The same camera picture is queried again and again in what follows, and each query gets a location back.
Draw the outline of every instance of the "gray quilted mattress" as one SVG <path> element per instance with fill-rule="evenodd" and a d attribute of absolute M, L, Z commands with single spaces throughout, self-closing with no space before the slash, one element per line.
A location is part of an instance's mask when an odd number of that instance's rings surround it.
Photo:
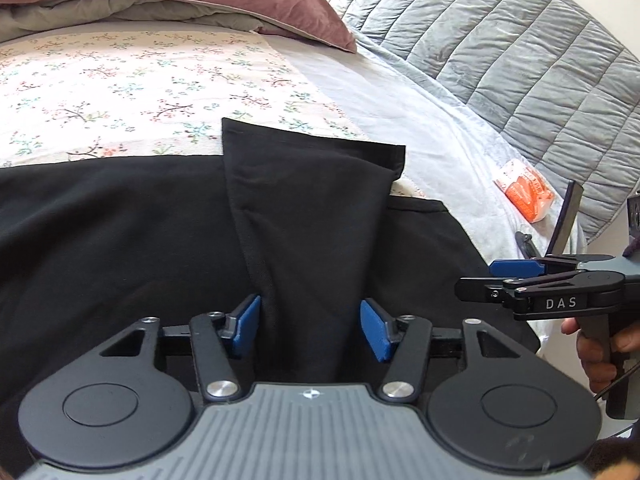
<path fill-rule="evenodd" d="M 640 62 L 571 0 L 329 0 L 444 86 L 561 193 L 597 237 L 640 177 Z"/>

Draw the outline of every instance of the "orange package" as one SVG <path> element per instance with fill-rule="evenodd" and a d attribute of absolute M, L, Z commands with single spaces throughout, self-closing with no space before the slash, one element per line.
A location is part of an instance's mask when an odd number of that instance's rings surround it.
<path fill-rule="evenodd" d="M 532 224 L 546 216 L 556 197 L 536 170 L 516 158 L 502 167 L 494 182 Z"/>

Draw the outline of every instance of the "logo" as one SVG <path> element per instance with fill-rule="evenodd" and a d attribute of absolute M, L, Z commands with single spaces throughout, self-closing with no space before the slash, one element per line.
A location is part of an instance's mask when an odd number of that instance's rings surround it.
<path fill-rule="evenodd" d="M 316 390 L 315 388 L 309 388 L 308 390 L 305 390 L 304 392 L 302 392 L 300 395 L 302 395 L 306 399 L 314 400 L 320 397 L 322 393 Z"/>
<path fill-rule="evenodd" d="M 546 300 L 547 310 L 560 310 L 562 308 L 574 308 L 576 305 L 575 296 L 570 298 L 549 298 Z"/>

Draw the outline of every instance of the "metal screw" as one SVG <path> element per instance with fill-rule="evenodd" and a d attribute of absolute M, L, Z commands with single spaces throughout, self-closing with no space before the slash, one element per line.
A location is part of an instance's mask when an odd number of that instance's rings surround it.
<path fill-rule="evenodd" d="M 231 397 L 238 392 L 238 385 L 233 381 L 214 381 L 207 384 L 207 393 L 211 397 Z"/>
<path fill-rule="evenodd" d="M 404 381 L 392 381 L 382 386 L 382 393 L 392 399 L 404 399 L 413 395 L 414 387 Z"/>

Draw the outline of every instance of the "black circular pad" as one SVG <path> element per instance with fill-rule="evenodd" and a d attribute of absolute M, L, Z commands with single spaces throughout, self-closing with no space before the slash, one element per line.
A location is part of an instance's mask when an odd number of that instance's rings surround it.
<path fill-rule="evenodd" d="M 112 426 L 130 417 L 138 407 L 138 396 L 119 384 L 91 384 L 65 399 L 63 410 L 83 426 Z"/>
<path fill-rule="evenodd" d="M 154 367 L 158 323 L 138 325 L 139 354 L 118 346 L 133 340 L 124 331 L 24 397 L 18 422 L 34 454 L 66 468 L 118 468 L 157 455 L 184 434 L 191 396 Z"/>
<path fill-rule="evenodd" d="M 463 330 L 466 369 L 438 386 L 427 406 L 441 443 L 504 474 L 553 471 L 582 460 L 600 431 L 593 396 L 487 324 Z M 483 355 L 480 341 L 487 337 L 508 348 L 505 357 Z"/>
<path fill-rule="evenodd" d="M 535 428 L 556 412 L 554 398 L 543 390 L 522 384 L 507 384 L 489 390 L 482 408 L 495 422 L 512 428 Z"/>

